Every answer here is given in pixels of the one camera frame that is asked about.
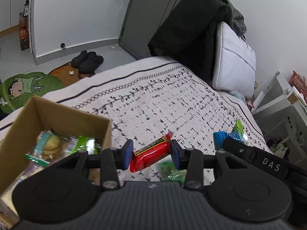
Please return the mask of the round cookies pack teal band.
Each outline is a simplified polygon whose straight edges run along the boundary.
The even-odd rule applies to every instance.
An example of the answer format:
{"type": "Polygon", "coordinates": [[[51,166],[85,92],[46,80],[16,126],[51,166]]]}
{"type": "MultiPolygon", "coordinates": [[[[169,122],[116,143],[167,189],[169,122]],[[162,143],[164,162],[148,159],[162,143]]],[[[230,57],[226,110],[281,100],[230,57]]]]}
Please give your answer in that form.
{"type": "Polygon", "coordinates": [[[36,165],[47,167],[64,155],[68,139],[52,131],[42,131],[36,139],[34,150],[25,154],[25,158],[36,165]]]}

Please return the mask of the black slippers pair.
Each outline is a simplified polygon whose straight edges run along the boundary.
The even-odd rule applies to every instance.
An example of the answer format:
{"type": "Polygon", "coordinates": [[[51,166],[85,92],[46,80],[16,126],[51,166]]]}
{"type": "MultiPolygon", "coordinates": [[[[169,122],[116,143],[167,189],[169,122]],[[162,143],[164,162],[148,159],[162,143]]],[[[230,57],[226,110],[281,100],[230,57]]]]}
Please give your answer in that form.
{"type": "Polygon", "coordinates": [[[97,55],[95,51],[83,50],[71,61],[73,68],[78,69],[81,74],[91,74],[104,62],[104,57],[97,55]]]}

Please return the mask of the red candy bar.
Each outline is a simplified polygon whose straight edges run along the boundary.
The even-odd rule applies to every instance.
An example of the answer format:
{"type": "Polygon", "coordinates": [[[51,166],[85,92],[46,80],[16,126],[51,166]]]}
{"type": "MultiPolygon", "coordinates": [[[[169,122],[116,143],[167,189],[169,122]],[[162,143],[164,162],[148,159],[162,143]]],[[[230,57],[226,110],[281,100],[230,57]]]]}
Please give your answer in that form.
{"type": "Polygon", "coordinates": [[[130,163],[130,172],[137,172],[145,169],[157,161],[168,156],[171,152],[171,139],[173,132],[169,131],[153,143],[133,152],[130,163]]]}

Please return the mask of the grey hoodie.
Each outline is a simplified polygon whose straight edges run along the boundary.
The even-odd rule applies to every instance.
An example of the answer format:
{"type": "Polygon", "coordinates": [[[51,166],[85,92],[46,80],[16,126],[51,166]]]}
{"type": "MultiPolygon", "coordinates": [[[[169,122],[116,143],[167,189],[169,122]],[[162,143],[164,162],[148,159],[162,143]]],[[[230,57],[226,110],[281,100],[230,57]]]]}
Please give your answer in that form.
{"type": "Polygon", "coordinates": [[[226,21],[226,23],[239,37],[244,36],[247,31],[247,28],[245,25],[243,14],[233,6],[230,0],[220,1],[226,6],[227,11],[229,12],[229,19],[226,21]]]}

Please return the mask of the green cartoon floor mat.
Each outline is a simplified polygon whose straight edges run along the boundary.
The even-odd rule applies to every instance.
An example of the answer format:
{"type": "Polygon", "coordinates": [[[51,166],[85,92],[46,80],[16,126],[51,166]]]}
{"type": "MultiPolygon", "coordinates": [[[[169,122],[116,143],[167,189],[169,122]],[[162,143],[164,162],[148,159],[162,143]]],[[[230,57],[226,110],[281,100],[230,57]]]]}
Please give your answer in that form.
{"type": "Polygon", "coordinates": [[[43,72],[17,74],[1,83],[1,111],[10,114],[23,107],[30,97],[41,97],[63,87],[59,78],[43,72]]]}

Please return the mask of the brown cardboard box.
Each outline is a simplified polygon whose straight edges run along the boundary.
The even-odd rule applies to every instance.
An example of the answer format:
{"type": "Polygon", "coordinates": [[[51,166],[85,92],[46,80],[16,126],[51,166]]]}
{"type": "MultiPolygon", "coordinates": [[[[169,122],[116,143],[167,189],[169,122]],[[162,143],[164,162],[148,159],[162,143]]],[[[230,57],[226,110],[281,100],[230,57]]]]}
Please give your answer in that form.
{"type": "Polygon", "coordinates": [[[88,159],[111,146],[109,119],[32,97],[1,143],[1,192],[20,219],[63,223],[92,208],[100,190],[88,159]]]}

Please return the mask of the blue silver wrapper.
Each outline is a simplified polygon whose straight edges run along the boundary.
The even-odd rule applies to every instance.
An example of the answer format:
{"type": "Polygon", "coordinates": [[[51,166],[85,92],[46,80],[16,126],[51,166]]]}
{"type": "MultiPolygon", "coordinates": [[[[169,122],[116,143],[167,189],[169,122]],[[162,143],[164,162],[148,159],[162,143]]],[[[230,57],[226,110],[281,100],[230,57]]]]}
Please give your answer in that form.
{"type": "Polygon", "coordinates": [[[223,142],[228,137],[230,137],[230,133],[225,131],[218,131],[213,133],[213,142],[216,151],[223,149],[223,142]]]}

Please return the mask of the brown drink bottle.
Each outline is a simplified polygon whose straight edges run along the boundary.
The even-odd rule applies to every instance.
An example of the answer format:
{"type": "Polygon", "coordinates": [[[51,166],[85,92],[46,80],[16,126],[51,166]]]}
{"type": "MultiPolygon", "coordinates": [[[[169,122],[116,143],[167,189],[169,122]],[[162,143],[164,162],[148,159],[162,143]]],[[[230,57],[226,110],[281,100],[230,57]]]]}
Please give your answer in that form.
{"type": "Polygon", "coordinates": [[[19,13],[19,42],[22,51],[30,48],[30,33],[28,30],[28,16],[19,13]]]}

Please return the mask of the black coat on chair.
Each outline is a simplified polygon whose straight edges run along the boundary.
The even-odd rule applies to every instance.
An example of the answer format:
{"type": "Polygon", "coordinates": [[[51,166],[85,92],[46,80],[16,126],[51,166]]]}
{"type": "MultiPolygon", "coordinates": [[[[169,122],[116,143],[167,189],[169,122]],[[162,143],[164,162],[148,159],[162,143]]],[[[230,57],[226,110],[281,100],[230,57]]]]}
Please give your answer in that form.
{"type": "Polygon", "coordinates": [[[229,12],[221,0],[181,0],[149,41],[149,52],[178,61],[209,83],[214,72],[217,28],[228,19],[229,12]]]}

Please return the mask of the white desk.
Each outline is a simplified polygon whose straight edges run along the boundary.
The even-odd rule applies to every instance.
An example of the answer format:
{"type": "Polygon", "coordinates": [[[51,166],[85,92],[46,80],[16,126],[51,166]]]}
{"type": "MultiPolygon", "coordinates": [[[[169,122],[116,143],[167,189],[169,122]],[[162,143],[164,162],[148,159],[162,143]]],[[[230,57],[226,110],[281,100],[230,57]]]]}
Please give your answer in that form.
{"type": "Polygon", "coordinates": [[[306,108],[288,81],[276,72],[255,99],[252,115],[270,148],[286,147],[289,161],[306,158],[306,108]]]}

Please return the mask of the grey door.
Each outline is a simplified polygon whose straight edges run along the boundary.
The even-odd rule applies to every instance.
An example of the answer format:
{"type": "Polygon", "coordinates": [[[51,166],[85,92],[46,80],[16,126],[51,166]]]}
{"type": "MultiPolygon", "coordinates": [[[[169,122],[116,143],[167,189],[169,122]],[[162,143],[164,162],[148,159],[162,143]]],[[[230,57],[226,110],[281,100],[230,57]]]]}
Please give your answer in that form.
{"type": "Polygon", "coordinates": [[[150,56],[150,39],[179,1],[130,0],[119,45],[137,60],[150,56]]]}

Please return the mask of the dark green candy wrapper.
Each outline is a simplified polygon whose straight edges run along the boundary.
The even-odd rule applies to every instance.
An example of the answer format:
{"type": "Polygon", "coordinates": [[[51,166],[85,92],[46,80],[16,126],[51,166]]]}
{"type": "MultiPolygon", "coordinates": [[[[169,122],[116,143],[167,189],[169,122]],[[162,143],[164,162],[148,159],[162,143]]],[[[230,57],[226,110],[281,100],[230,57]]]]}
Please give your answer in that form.
{"type": "Polygon", "coordinates": [[[172,161],[160,163],[159,172],[162,177],[162,181],[178,182],[181,186],[184,185],[186,170],[177,170],[172,161]]]}

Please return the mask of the patterned white bed blanket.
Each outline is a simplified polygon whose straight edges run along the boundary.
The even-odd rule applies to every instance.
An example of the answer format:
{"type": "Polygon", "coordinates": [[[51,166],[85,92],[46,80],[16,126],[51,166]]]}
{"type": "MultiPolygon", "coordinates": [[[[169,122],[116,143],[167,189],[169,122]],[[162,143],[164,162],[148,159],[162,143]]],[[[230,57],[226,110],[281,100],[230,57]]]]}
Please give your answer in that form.
{"type": "Polygon", "coordinates": [[[136,149],[172,131],[187,148],[215,152],[213,134],[243,123],[248,143],[267,151],[263,134],[239,99],[211,88],[185,66],[151,57],[84,78],[43,96],[77,115],[106,117],[112,146],[127,139],[136,149]]]}

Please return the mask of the red plastic basket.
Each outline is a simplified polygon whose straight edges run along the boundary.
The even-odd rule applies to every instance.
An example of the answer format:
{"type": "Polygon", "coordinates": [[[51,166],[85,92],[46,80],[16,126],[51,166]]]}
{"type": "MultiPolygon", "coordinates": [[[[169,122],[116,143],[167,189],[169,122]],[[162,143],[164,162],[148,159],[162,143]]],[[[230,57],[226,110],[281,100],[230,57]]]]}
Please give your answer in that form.
{"type": "Polygon", "coordinates": [[[290,77],[289,84],[294,86],[300,93],[303,94],[304,99],[307,96],[307,86],[303,81],[302,77],[295,71],[293,71],[292,76],[290,77]]]}

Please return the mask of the lime green wrapper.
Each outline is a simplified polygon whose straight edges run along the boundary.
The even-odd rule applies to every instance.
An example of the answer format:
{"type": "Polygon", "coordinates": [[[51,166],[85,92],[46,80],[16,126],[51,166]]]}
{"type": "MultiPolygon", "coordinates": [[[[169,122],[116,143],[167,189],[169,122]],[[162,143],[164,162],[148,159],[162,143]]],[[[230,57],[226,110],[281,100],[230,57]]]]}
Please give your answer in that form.
{"type": "Polygon", "coordinates": [[[240,119],[238,119],[236,122],[235,122],[235,125],[230,133],[230,136],[247,145],[248,144],[248,136],[247,134],[244,132],[244,128],[243,128],[243,124],[241,123],[240,119]]]}

